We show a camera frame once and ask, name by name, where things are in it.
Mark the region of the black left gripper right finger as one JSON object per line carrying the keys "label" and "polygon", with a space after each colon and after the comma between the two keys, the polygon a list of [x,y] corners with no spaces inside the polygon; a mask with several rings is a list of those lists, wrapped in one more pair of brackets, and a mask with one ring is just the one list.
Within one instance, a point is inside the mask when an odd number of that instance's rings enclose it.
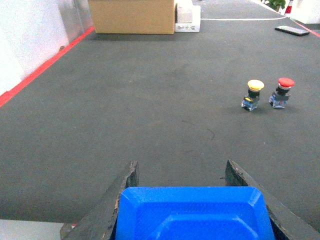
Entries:
{"label": "black left gripper right finger", "polygon": [[318,240],[320,238],[318,231],[291,212],[233,160],[226,162],[225,185],[229,187],[255,187],[261,191],[277,240]]}

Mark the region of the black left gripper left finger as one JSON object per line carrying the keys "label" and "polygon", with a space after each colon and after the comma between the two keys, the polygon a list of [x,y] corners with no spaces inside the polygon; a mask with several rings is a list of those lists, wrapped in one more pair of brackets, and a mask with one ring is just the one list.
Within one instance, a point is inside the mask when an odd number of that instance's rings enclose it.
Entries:
{"label": "black left gripper left finger", "polygon": [[65,223],[60,229],[62,240],[114,240],[121,193],[139,185],[139,164],[128,162],[106,189],[97,204],[75,227]]}

